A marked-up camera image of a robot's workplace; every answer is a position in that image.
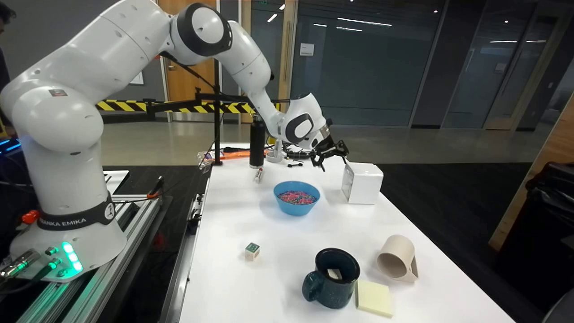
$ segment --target blue bowl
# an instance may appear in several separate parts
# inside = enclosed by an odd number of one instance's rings
[[[302,217],[320,199],[318,190],[304,181],[283,181],[283,183],[274,184],[272,192],[274,192],[275,202],[279,204],[281,211],[284,211],[292,217]],[[283,201],[281,195],[284,192],[302,192],[311,199],[311,202],[297,204],[297,202]]]

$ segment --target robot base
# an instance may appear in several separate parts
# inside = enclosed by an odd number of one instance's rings
[[[112,260],[125,245],[125,233],[116,220],[107,226],[91,224],[67,231],[48,231],[31,224],[26,231],[17,235],[10,244],[10,256],[15,258],[31,249],[40,254],[31,262],[17,278],[30,280],[49,260],[58,260],[42,280],[46,281],[69,281],[76,276],[100,267]]]

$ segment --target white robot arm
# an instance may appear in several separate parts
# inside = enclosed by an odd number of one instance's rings
[[[159,53],[182,64],[218,59],[266,131],[309,149],[315,165],[331,154],[345,154],[327,134],[311,95],[292,100],[286,113],[274,109],[265,93],[268,64],[239,25],[198,3],[170,16],[153,0],[119,0],[0,95],[0,106],[19,134],[40,206],[40,219],[13,238],[10,256],[28,249],[53,251],[60,265],[44,280],[73,280],[121,251],[125,237],[112,220],[100,165],[103,123],[92,104],[125,88]],[[73,260],[58,256],[60,249],[73,249]]]

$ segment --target mug handle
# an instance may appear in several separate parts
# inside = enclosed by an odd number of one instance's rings
[[[315,299],[317,292],[322,287],[322,276],[317,271],[311,271],[302,280],[302,296],[306,301]]]

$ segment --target gray floor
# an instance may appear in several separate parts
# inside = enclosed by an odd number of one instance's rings
[[[480,129],[333,127],[351,161],[370,163],[512,163],[532,161],[548,127],[534,132]],[[213,141],[202,122],[105,123],[103,165],[196,165]],[[248,125],[223,123],[222,141],[248,141]]]

